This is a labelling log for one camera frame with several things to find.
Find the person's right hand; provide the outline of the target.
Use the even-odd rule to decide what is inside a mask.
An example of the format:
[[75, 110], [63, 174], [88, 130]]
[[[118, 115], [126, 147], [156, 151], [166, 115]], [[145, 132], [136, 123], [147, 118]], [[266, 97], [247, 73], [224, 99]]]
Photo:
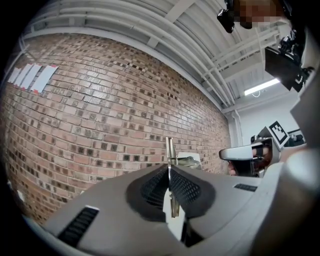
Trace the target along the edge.
[[[270, 152], [268, 147], [258, 146], [252, 148], [252, 156], [260, 158], [255, 164], [255, 169], [260, 171], [265, 169], [270, 164], [270, 159], [272, 157], [272, 153]], [[228, 174], [230, 176], [237, 176], [237, 171], [233, 165], [235, 161], [228, 162]]]

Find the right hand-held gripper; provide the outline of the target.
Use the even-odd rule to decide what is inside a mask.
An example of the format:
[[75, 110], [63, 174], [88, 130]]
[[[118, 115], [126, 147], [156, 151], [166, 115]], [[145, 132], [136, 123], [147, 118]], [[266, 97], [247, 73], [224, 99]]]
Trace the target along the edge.
[[[279, 162], [281, 151], [288, 140], [288, 133], [276, 120], [265, 126], [257, 135], [253, 135], [250, 138], [250, 145], [222, 149], [219, 151], [219, 158], [234, 161], [233, 166], [237, 176], [263, 177], [270, 165]], [[270, 163], [262, 170], [256, 170], [256, 163], [260, 158], [253, 155], [253, 148], [258, 146], [268, 147], [271, 152]]]

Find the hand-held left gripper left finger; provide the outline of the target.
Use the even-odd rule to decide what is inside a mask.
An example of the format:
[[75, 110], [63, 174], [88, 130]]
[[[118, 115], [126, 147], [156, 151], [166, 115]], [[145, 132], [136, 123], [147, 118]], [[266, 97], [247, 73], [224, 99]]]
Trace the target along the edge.
[[185, 246], [163, 211], [166, 164], [98, 182], [57, 210], [44, 229], [93, 256], [173, 256]]

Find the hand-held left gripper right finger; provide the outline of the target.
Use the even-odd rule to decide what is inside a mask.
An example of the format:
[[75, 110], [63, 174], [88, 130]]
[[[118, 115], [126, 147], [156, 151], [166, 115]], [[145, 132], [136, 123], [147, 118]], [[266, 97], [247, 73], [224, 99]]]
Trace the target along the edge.
[[214, 174], [173, 165], [171, 190], [184, 211], [180, 241], [192, 247], [221, 230], [261, 182], [257, 177]]

